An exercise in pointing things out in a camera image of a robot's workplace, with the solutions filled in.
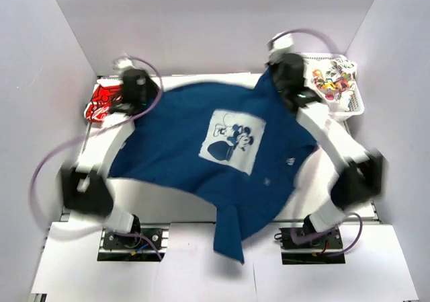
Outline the white printed t-shirt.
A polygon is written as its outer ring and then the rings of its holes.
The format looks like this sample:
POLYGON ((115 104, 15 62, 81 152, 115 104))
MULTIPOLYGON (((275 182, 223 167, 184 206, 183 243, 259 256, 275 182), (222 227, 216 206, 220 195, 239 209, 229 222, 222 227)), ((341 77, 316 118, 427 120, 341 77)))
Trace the white printed t-shirt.
POLYGON ((357 64, 349 59, 304 59, 306 85, 327 102, 346 106, 357 86, 357 64))

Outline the blue t-shirt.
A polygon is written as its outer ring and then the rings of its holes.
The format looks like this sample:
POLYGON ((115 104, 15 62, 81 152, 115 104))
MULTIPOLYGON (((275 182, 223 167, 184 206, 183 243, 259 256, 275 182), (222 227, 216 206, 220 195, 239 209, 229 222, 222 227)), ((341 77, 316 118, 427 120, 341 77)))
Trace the blue t-shirt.
POLYGON ((279 215, 315 149, 265 72, 251 89, 207 81, 166 92, 136 120, 108 176, 212 203, 214 251, 244 262, 242 242, 279 215))

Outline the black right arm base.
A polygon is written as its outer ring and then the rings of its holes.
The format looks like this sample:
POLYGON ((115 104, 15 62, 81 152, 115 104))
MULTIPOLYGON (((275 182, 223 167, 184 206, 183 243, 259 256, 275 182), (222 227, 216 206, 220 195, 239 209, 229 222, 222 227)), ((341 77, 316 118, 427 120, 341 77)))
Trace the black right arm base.
POLYGON ((281 246, 283 265, 326 265, 344 264, 345 255, 343 241, 339 229, 336 227, 327 235, 314 241, 296 245, 290 235, 291 228, 280 228, 273 236, 281 246))

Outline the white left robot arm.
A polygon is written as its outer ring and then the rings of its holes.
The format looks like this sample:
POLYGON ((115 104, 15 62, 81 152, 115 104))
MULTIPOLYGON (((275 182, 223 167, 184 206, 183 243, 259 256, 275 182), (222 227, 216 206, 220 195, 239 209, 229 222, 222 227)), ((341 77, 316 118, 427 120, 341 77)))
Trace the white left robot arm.
POLYGON ((118 95, 101 128, 89 138, 76 163, 61 167, 59 176, 65 208, 87 215, 110 231, 131 236, 140 232, 138 217, 114 203, 106 180, 116 155, 134 132, 134 121, 155 107, 163 88, 144 69, 124 69, 120 79, 118 95))

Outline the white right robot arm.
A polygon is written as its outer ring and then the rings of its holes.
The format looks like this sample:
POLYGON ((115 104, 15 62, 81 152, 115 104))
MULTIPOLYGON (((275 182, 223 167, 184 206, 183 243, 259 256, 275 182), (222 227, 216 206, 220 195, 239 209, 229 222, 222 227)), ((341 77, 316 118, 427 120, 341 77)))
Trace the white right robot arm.
POLYGON ((316 140, 330 159, 335 175, 329 197, 305 217, 295 243, 320 238, 341 224, 353 210, 382 194, 386 160, 360 145, 334 119, 322 94, 306 83, 306 64, 300 54, 273 52, 268 69, 286 108, 316 140))

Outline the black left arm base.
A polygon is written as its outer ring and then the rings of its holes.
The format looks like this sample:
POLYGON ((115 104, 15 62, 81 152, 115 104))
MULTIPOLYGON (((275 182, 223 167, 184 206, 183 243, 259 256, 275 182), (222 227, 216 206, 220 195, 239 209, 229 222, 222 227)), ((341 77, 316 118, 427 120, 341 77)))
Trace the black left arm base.
POLYGON ((98 262, 160 262, 167 251, 168 225, 141 225, 142 237, 124 237, 103 229, 98 262))

